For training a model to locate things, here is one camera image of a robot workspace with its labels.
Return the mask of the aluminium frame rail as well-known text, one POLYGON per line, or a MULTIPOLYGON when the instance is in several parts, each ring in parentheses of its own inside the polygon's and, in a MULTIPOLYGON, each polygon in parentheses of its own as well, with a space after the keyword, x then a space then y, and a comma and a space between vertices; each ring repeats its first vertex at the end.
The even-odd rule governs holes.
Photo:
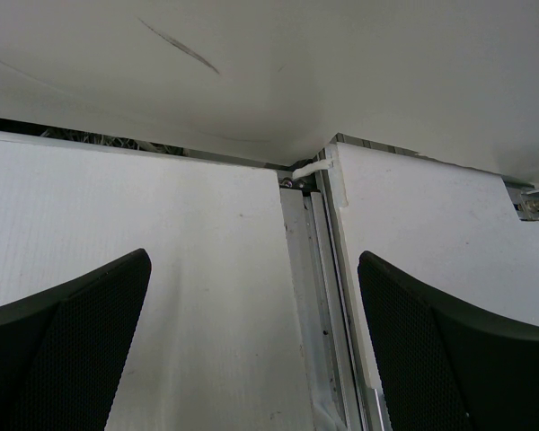
POLYGON ((360 363, 349 282, 342 273, 325 154, 278 171, 303 353, 318 430, 388 430, 383 394, 360 363))

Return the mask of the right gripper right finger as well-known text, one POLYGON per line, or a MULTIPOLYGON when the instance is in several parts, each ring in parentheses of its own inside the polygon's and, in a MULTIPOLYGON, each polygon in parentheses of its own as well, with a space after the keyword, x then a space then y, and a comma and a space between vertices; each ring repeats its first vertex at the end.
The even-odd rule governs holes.
POLYGON ((358 281, 394 430, 539 430, 539 327, 429 286, 370 251, 358 281))

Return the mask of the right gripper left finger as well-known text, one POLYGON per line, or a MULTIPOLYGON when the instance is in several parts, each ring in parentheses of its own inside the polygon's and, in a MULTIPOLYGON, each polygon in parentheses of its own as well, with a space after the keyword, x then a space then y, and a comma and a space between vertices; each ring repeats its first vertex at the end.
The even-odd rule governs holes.
POLYGON ((0 306, 0 430, 103 430, 151 275, 138 249, 0 306))

